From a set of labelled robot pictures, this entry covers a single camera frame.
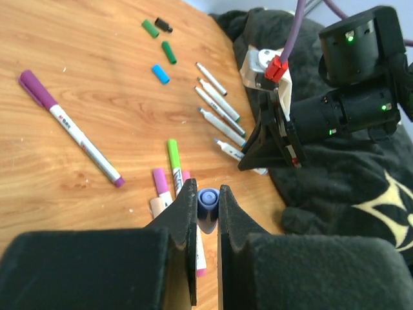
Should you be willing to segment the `dark green rainbow marker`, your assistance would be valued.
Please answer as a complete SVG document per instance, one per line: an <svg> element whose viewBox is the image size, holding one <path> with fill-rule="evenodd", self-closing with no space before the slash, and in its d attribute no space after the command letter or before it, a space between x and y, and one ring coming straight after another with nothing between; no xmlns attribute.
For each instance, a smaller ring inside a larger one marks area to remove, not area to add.
<svg viewBox="0 0 413 310"><path fill-rule="evenodd" d="M204 90L194 87L197 94L222 117L241 137L246 137L245 130L238 125Z"/></svg>

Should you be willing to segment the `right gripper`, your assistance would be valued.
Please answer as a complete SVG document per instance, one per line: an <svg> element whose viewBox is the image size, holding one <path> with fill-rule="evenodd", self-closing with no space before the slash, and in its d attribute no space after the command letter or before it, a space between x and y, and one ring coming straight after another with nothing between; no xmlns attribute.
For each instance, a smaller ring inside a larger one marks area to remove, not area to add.
<svg viewBox="0 0 413 310"><path fill-rule="evenodd" d="M244 156L237 166L241 171L303 166L306 160L303 146L273 92L267 92L260 103L259 122L241 152Z"/></svg>

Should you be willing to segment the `black cap marker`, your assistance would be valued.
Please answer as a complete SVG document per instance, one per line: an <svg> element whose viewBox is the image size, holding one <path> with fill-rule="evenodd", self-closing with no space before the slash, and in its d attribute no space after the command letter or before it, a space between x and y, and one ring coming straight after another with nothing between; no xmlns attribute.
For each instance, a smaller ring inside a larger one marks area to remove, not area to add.
<svg viewBox="0 0 413 310"><path fill-rule="evenodd" d="M226 88L200 62L196 62L196 67L209 80L209 82L216 87L222 96L226 96L228 94Z"/></svg>

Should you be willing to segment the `black pen cap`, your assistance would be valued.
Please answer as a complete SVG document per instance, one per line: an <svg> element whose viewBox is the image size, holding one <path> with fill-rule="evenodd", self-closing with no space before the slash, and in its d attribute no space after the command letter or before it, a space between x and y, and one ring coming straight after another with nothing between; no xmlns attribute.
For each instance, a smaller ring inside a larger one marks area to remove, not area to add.
<svg viewBox="0 0 413 310"><path fill-rule="evenodd" d="M173 28L169 25L169 23L167 23L165 20L161 19L160 17L158 17L155 20L154 23L159 29L161 29L162 31L166 32L166 33L172 33L173 32Z"/></svg>

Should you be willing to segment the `light green cap marker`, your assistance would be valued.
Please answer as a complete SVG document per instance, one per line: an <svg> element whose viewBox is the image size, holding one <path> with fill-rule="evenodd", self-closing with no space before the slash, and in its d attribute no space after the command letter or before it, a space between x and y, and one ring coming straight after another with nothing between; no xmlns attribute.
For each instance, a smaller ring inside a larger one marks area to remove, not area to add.
<svg viewBox="0 0 413 310"><path fill-rule="evenodd" d="M168 149L168 156L170 160L170 167L172 169L174 190L175 190L176 196L178 196L183 187L184 181L183 181L183 175L182 175L182 170L181 170L181 161L180 161L177 141L175 139L169 139L167 141L167 149Z"/></svg>

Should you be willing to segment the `pink cap marker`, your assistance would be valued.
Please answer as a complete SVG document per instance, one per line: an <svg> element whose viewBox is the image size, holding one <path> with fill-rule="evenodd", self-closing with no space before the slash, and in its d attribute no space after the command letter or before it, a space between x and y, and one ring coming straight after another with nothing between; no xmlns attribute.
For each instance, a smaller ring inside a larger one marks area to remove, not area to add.
<svg viewBox="0 0 413 310"><path fill-rule="evenodd" d="M201 277L206 275L207 273L207 263L206 263L206 258L205 258L205 252L204 252L204 247L203 247L203 241L202 241L202 235L201 235L201 229L197 227L196 231L196 274L197 277Z"/></svg>

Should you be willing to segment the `sky blue pen cap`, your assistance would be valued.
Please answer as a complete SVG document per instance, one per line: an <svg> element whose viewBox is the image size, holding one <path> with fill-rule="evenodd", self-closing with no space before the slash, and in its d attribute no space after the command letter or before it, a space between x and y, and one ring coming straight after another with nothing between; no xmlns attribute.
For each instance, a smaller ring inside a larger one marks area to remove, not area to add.
<svg viewBox="0 0 413 310"><path fill-rule="evenodd" d="M158 64L154 65L152 67L152 72L154 75L158 78L158 80L161 82L161 84L166 85L170 82L170 77L166 73L166 71Z"/></svg>

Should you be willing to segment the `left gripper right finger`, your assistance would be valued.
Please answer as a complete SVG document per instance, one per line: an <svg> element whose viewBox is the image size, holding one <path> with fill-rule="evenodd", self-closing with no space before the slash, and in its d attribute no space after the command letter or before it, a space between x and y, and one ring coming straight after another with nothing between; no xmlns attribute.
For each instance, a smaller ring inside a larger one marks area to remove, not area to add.
<svg viewBox="0 0 413 310"><path fill-rule="evenodd" d="M219 196L220 309L411 309L403 257L378 238L270 234Z"/></svg>

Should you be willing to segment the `periwinkle cap marker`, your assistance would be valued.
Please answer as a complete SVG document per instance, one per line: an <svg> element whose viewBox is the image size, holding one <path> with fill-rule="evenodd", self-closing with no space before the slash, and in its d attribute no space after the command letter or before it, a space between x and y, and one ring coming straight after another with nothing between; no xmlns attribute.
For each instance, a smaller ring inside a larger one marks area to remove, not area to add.
<svg viewBox="0 0 413 310"><path fill-rule="evenodd" d="M214 138L214 141L216 145L220 147L220 149L227 155L229 155L231 158L234 158L236 161L240 162L244 154L240 151L237 150L235 147L231 146L230 144L221 141L220 139ZM268 169L266 168L257 168L257 169L252 169L252 171L258 173L259 175L266 175L268 174Z"/></svg>

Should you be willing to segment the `dark green pen cap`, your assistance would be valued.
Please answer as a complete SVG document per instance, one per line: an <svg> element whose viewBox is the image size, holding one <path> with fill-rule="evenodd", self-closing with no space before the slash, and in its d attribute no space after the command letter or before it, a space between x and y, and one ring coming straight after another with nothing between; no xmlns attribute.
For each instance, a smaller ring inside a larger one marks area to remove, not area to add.
<svg viewBox="0 0 413 310"><path fill-rule="evenodd" d="M177 58L174 54L174 51L172 50L172 47L170 46L170 43L168 41L163 41L161 43L161 47L169 63L175 65L177 63Z"/></svg>

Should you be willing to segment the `sky blue cap marker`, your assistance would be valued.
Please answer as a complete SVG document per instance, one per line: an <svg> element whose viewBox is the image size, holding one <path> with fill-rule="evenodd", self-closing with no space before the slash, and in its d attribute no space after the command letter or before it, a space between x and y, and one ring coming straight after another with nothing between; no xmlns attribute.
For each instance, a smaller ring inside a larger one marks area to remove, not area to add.
<svg viewBox="0 0 413 310"><path fill-rule="evenodd" d="M220 119L215 117L211 112L208 112L201 107L198 107L197 109L212 126L214 126L217 130L222 132L226 137L232 140L235 144L237 144L240 147L243 147L245 145L246 141L244 138L242 138L238 133L236 133L228 125L223 123Z"/></svg>

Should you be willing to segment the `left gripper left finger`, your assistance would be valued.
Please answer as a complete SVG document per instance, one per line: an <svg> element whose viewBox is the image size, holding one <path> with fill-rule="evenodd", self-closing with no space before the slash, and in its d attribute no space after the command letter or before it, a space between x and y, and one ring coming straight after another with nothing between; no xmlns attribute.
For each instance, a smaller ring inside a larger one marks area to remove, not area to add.
<svg viewBox="0 0 413 310"><path fill-rule="evenodd" d="M143 228L32 231L1 258L2 309L191 309L197 183Z"/></svg>

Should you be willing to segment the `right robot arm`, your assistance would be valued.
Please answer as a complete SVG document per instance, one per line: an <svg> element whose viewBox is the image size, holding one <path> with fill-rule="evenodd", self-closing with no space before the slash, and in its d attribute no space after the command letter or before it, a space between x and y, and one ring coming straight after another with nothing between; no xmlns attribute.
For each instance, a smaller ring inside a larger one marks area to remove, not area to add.
<svg viewBox="0 0 413 310"><path fill-rule="evenodd" d="M286 51L252 49L240 73L244 86L266 92L256 126L243 145L242 171L300 167L303 147L360 130L396 131L401 113L412 114L412 65L397 12L376 6L319 33L319 76L330 90L292 100Z"/></svg>

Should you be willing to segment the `periwinkle pen cap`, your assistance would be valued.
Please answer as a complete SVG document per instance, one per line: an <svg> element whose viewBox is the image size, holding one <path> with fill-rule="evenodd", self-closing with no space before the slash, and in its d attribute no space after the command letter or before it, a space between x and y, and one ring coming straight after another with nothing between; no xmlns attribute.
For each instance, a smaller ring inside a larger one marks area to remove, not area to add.
<svg viewBox="0 0 413 310"><path fill-rule="evenodd" d="M205 188L197 192L197 224L205 234L216 228L219 217L219 191Z"/></svg>

